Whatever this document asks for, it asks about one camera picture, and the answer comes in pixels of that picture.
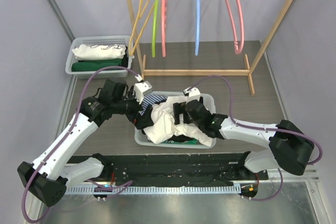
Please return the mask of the blue striped tank top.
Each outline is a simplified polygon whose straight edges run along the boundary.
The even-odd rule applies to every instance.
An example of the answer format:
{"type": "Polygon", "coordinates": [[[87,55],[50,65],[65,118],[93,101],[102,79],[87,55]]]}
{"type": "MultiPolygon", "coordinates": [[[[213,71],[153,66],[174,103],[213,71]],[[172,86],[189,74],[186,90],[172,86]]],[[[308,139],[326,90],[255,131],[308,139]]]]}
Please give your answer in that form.
{"type": "Polygon", "coordinates": [[[151,108],[154,104],[163,103],[166,100],[167,97],[164,95],[155,95],[155,94],[145,95],[141,103],[142,110],[139,113],[143,115],[147,110],[147,108],[151,108]]]}

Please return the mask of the white tank top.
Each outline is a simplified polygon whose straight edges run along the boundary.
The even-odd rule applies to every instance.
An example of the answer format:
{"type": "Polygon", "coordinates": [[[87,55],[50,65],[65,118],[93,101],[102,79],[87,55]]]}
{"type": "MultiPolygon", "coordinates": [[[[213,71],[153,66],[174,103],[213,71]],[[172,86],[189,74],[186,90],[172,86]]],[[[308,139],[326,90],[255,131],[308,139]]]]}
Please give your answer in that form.
{"type": "Polygon", "coordinates": [[[175,123],[173,104],[183,103],[187,97],[170,96],[165,97],[162,102],[154,103],[149,106],[150,119],[152,126],[145,127],[143,130],[148,139],[154,144],[161,144],[174,136],[186,136],[198,140],[202,145],[210,148],[214,139],[208,137],[193,123],[187,124],[184,121],[175,123]]]}

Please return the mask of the black tank top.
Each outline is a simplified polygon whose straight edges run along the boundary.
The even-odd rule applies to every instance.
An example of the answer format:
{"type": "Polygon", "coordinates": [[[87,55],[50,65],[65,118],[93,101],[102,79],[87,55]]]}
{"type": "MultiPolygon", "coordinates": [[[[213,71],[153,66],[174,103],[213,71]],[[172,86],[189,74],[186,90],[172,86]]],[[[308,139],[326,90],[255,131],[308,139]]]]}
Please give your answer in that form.
{"type": "MultiPolygon", "coordinates": [[[[159,143],[154,143],[152,140],[150,140],[148,138],[148,136],[146,135],[146,133],[143,131],[143,130],[138,130],[137,131],[138,133],[138,137],[137,139],[140,141],[140,142],[145,142],[145,143],[150,143],[150,144],[163,144],[163,142],[159,142],[159,143]]],[[[187,137],[187,136],[184,136],[184,135],[179,135],[179,136],[175,136],[173,135],[172,137],[168,138],[167,140],[173,140],[173,141],[177,141],[177,142],[184,142],[184,141],[189,141],[189,140],[192,140],[194,138],[190,138],[190,137],[187,137]]]]}

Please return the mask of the green tank top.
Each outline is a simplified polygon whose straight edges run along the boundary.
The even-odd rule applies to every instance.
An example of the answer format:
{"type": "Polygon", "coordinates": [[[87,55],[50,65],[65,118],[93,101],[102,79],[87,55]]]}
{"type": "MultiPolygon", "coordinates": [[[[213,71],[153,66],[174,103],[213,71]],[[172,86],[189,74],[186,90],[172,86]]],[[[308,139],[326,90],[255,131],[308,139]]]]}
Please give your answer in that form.
{"type": "Polygon", "coordinates": [[[184,142],[177,142],[173,140],[167,140],[163,142],[164,144],[174,144],[174,145],[198,145],[199,142],[198,140],[192,139],[189,141],[184,141],[184,142]]]}

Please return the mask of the pink wavy hanger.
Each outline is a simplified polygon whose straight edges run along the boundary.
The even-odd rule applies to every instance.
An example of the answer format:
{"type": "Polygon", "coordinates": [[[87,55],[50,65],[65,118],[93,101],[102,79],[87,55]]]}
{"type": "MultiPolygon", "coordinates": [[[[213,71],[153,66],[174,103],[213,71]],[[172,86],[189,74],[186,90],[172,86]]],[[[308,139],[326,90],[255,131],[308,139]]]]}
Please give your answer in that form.
{"type": "Polygon", "coordinates": [[[166,18],[167,18],[167,0],[161,3],[161,45],[162,56],[166,57],[166,18]]]}

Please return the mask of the yellow hanger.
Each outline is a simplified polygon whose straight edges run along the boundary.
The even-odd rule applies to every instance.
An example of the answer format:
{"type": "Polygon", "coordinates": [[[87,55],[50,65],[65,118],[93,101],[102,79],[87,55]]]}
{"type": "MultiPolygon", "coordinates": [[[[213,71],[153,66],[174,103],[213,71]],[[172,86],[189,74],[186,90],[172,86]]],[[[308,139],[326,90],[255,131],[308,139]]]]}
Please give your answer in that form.
{"type": "Polygon", "coordinates": [[[134,55],[136,47],[139,45],[140,38],[142,37],[143,32],[146,28],[146,25],[149,21],[149,18],[151,17],[152,12],[154,10],[154,4],[153,4],[152,7],[150,8],[150,11],[149,11],[145,21],[144,21],[144,24],[143,24],[142,28],[140,29],[139,32],[137,32],[139,21],[142,19],[145,11],[148,9],[148,5],[149,5],[150,1],[151,0],[139,0],[139,8],[138,8],[137,16],[134,19],[132,33],[131,33],[130,41],[129,41],[129,45],[128,45],[128,50],[129,50],[129,55],[130,56],[134,55]]]}

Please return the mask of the light blue hanger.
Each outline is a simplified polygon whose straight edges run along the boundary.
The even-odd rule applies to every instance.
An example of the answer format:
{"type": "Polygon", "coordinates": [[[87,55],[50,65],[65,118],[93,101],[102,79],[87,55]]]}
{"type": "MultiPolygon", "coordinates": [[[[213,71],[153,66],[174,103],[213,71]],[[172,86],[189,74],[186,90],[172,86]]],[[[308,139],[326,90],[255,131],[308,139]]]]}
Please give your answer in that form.
{"type": "Polygon", "coordinates": [[[199,43],[200,43],[200,23],[201,23],[201,7],[200,0],[193,0],[194,8],[194,37],[195,37],[195,55],[199,54],[199,43]]]}

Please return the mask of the lime green hanger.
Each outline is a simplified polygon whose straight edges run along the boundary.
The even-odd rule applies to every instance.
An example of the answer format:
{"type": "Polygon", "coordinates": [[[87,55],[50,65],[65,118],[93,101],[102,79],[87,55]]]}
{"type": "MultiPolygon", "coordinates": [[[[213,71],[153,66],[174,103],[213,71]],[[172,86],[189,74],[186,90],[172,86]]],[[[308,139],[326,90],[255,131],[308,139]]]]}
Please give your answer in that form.
{"type": "Polygon", "coordinates": [[[157,17],[158,17],[158,7],[159,7],[159,1],[160,0],[155,0],[154,1],[154,8],[153,8],[153,26],[152,26],[152,43],[151,43],[151,53],[152,57],[155,57],[155,46],[156,46],[156,33],[157,33],[157,17]]]}

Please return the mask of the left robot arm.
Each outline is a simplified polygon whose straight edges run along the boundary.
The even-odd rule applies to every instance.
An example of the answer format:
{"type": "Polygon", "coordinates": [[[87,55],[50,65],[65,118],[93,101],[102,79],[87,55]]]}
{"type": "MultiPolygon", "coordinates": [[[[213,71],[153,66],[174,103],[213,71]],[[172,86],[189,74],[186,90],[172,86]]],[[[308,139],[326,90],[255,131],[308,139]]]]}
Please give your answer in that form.
{"type": "Polygon", "coordinates": [[[80,145],[114,114],[126,115],[131,123],[142,110],[141,103],[152,86],[141,80],[128,87],[125,81],[108,79],[97,94],[79,102],[68,126],[32,163],[22,162],[17,171],[26,191],[47,207],[62,199],[67,189],[92,178],[105,182],[112,174],[112,163],[101,154],[67,167],[80,145]]]}

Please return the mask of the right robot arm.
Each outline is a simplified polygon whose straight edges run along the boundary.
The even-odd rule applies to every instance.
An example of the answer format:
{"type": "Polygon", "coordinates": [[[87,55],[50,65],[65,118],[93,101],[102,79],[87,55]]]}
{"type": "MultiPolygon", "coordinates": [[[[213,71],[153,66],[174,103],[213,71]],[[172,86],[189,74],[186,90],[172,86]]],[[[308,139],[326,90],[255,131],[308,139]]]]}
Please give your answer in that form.
{"type": "Polygon", "coordinates": [[[175,123],[186,122],[210,138],[239,140],[259,145],[264,150],[248,151],[239,161],[237,173],[250,179],[255,173],[282,169],[301,176],[309,163],[315,144],[290,121],[258,124],[235,120],[224,114],[210,113],[203,103],[192,100],[173,104],[175,123]]]}

